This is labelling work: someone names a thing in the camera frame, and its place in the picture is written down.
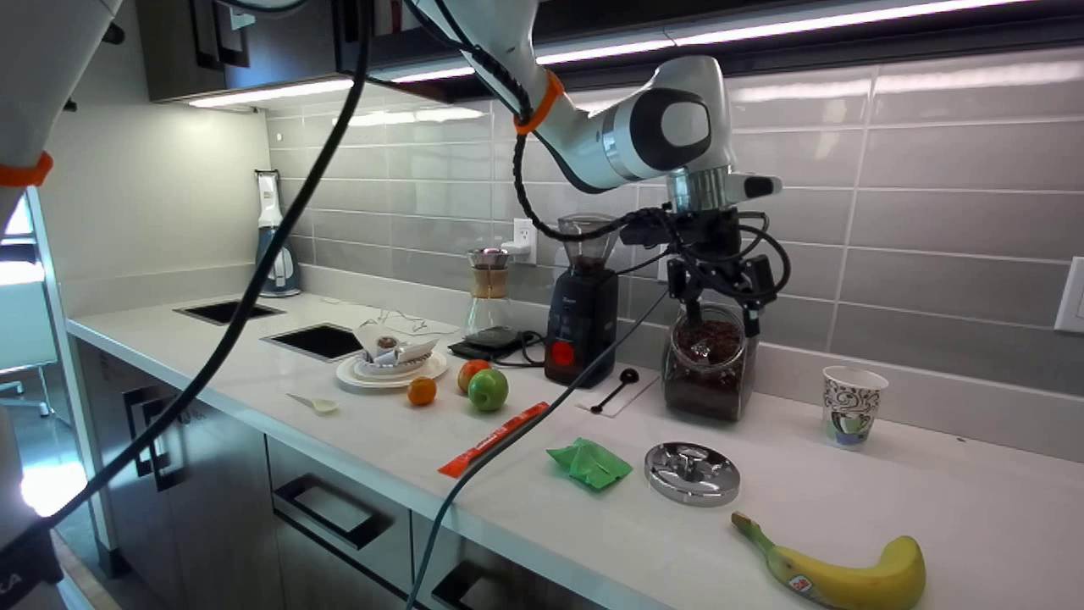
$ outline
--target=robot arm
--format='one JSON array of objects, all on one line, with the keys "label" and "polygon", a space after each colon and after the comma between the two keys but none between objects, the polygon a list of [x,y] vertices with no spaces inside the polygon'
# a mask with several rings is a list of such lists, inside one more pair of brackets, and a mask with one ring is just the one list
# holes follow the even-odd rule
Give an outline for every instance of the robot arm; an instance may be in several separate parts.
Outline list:
[{"label": "robot arm", "polygon": [[44,139],[91,61],[119,0],[0,3],[0,234],[47,173]]},{"label": "robot arm", "polygon": [[678,210],[718,210],[779,190],[776,180],[732,173],[725,81],[715,58],[667,61],[637,95],[586,115],[535,58],[535,0],[410,3],[464,51],[522,122],[539,122],[532,132],[572,186],[600,193],[671,173]]},{"label": "robot arm", "polygon": [[[759,312],[776,302],[789,261],[766,234],[766,217],[759,214],[762,227],[745,227],[735,203],[769,197],[779,183],[732,173],[725,81],[715,58],[674,58],[637,95],[586,115],[535,58],[535,0],[410,3],[464,51],[484,85],[518,115],[522,136],[535,132],[572,186],[600,193],[667,173],[674,214],[630,214],[620,237],[678,254],[667,264],[667,285],[691,319],[701,291],[711,288],[742,305],[749,336],[759,332]],[[742,234],[776,247],[783,281],[772,281],[769,258],[752,254]]]}]

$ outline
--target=banana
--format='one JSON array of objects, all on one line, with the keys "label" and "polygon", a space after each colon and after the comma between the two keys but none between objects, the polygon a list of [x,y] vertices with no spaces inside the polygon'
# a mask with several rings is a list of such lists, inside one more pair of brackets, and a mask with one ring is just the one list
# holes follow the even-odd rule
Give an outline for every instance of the banana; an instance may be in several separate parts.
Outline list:
[{"label": "banana", "polygon": [[749,515],[732,515],[735,529],[759,549],[769,573],[793,593],[833,610],[911,610],[925,590],[921,546],[898,535],[877,566],[850,569],[776,546]]}]

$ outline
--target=gray cabinet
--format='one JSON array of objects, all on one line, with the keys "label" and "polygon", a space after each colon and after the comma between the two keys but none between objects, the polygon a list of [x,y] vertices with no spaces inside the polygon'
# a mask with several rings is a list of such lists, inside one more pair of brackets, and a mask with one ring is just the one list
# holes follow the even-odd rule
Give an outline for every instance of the gray cabinet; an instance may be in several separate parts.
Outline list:
[{"label": "gray cabinet", "polygon": [[[78,342],[102,461],[115,458],[173,386]],[[115,552],[169,607],[400,610],[430,522],[373,488],[193,403],[105,491]],[[423,607],[593,607],[518,563],[440,529]]]},{"label": "gray cabinet", "polygon": [[410,515],[325,464],[268,441],[285,603],[291,610],[403,607]]},{"label": "gray cabinet", "polygon": [[[159,380],[81,346],[102,461],[173,397]],[[193,403],[105,491],[115,552],[169,607],[281,607],[264,441]]]},{"label": "gray cabinet", "polygon": [[149,98],[298,85],[352,71],[362,0],[308,0],[285,14],[244,14],[217,0],[139,0]]}]

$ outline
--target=drawer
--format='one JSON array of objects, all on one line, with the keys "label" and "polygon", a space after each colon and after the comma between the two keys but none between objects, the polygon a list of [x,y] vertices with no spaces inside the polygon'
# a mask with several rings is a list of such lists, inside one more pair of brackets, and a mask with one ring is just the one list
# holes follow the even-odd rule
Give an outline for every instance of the drawer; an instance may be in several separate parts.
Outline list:
[{"label": "drawer", "polygon": [[[413,566],[423,559],[430,519],[413,519]],[[440,610],[596,610],[545,576],[440,529],[427,583],[417,596]]]},{"label": "drawer", "polygon": [[339,471],[268,441],[274,515],[332,559],[393,593],[410,590],[410,512]]}]

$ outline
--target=white cup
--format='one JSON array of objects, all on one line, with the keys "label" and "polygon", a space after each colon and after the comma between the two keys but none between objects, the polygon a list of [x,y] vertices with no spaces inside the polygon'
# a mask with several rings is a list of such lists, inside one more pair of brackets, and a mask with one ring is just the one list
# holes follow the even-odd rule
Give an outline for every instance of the white cup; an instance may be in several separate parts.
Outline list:
[{"label": "white cup", "polygon": [[857,366],[823,366],[823,417],[840,444],[864,444],[874,430],[888,380]]}]

